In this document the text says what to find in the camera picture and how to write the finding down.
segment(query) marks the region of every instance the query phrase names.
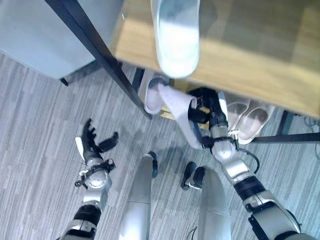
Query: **cable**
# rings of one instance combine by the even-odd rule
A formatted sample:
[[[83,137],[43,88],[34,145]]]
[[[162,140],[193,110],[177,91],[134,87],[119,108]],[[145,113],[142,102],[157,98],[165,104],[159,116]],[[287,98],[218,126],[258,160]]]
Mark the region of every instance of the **cable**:
[[[254,160],[256,161],[256,169],[254,170],[254,174],[257,174],[257,172],[259,171],[260,169],[260,161],[259,161],[259,158],[254,155],[252,152],[244,149],[244,148],[239,148],[239,151],[240,152],[243,152],[243,153],[246,153],[247,155],[251,156],[254,158]]]
[[[188,240],[189,235],[192,233],[192,231],[193,231],[193,233],[192,233],[191,240],[194,240],[194,235],[195,235],[195,232],[196,232],[197,228],[198,228],[198,227],[196,226],[195,228],[193,228],[193,229],[188,233],[188,235],[186,236],[186,239],[187,239],[187,240]]]
[[[195,232],[196,232],[197,228],[198,228],[197,226],[194,228],[193,233],[192,233],[191,240],[194,240],[194,235],[195,235]]]
[[[314,133],[314,127],[318,126],[320,129],[320,120],[315,120],[311,117],[305,116],[304,119],[304,124],[310,128],[311,132]],[[315,151],[315,157],[320,161],[320,143],[316,143],[314,145],[314,151]]]

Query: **table top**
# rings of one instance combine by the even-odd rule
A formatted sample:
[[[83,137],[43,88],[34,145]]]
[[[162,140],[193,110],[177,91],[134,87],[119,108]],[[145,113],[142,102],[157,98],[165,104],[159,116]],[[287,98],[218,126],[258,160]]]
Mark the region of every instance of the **table top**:
[[[150,0],[126,0],[110,50],[161,71]],[[201,0],[200,59],[186,81],[320,118],[320,2]]]

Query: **floor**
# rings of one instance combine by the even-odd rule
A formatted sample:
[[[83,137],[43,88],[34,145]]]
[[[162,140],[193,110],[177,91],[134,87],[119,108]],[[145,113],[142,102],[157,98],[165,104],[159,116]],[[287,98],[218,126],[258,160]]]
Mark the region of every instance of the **floor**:
[[[132,80],[136,68],[125,63],[122,68]],[[136,166],[150,150],[159,161],[159,175],[152,182],[151,240],[187,239],[197,226],[201,192],[180,188],[189,161],[218,171],[232,218],[232,239],[256,239],[241,199],[209,151],[190,148],[173,120],[146,119],[96,63],[68,80],[72,84],[66,87],[0,55],[0,239],[52,240],[63,232],[84,195],[83,188],[74,187],[82,167],[74,138],[88,118],[98,140],[114,131],[120,136],[119,144],[104,154],[113,158],[116,169],[97,240],[117,239]],[[281,109],[274,112],[261,135],[277,132],[281,114]],[[310,131],[304,117],[296,116],[290,133]],[[246,148],[260,158],[257,177],[264,186],[295,214],[303,232],[320,239],[320,160],[315,145]],[[255,167],[250,158],[245,161]]]

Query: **black joint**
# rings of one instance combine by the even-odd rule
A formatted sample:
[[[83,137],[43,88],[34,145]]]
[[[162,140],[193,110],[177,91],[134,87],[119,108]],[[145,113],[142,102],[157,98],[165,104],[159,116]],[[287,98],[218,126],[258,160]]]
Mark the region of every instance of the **black joint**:
[[[113,169],[116,168],[115,162],[110,158],[107,161],[105,161],[102,166],[104,170],[106,170],[107,173],[110,173]]]
[[[75,236],[79,237],[79,239],[94,239],[96,235],[96,230],[94,228],[91,229],[90,232],[88,231],[82,231],[77,229],[71,229],[66,233],[67,236]]]
[[[74,215],[74,220],[84,220],[94,225],[98,225],[101,216],[101,210],[93,205],[81,206],[76,214]]]
[[[188,119],[196,123],[206,124],[210,119],[210,115],[204,111],[201,111],[200,109],[193,109],[190,102]]]
[[[280,235],[276,236],[274,240],[285,240],[289,238],[292,235],[298,234],[296,231],[286,231],[284,233],[281,233]]]
[[[263,211],[264,209],[271,208],[274,205],[275,205],[274,202],[268,201],[268,202],[266,202],[262,205],[259,205],[257,207],[252,207],[251,204],[247,204],[247,205],[245,205],[245,209],[247,210],[247,212],[255,214],[255,213],[259,213],[259,212]]]
[[[157,155],[155,154],[155,152],[154,152],[154,151],[149,151],[147,154],[149,154],[149,155],[152,157],[152,159],[153,159],[154,161],[156,161],[156,160],[157,160]]]
[[[266,190],[255,176],[248,177],[236,183],[233,187],[243,201]]]

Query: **table leg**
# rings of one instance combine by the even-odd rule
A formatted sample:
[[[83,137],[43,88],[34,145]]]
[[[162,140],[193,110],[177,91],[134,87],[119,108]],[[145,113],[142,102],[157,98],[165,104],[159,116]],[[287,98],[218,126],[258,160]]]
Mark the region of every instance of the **table leg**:
[[[98,34],[83,8],[77,0],[45,0],[73,34],[80,40],[86,49],[95,57],[107,73],[115,80],[133,103],[151,119],[145,111],[144,104],[128,78],[119,66],[116,58]]]
[[[139,87],[141,85],[142,82],[142,78],[144,77],[145,74],[145,70],[137,67],[135,70],[135,74],[134,74],[134,78],[133,78],[133,82],[132,82],[132,87],[133,89],[138,92]]]
[[[320,143],[320,132],[288,134],[291,122],[295,114],[283,111],[277,134],[275,136],[259,136],[253,139],[256,144],[275,144],[275,143]]]
[[[63,85],[65,85],[65,86],[69,86],[69,83],[67,82],[67,80],[63,77],[63,78],[60,78],[59,79],[59,81],[63,84]]]

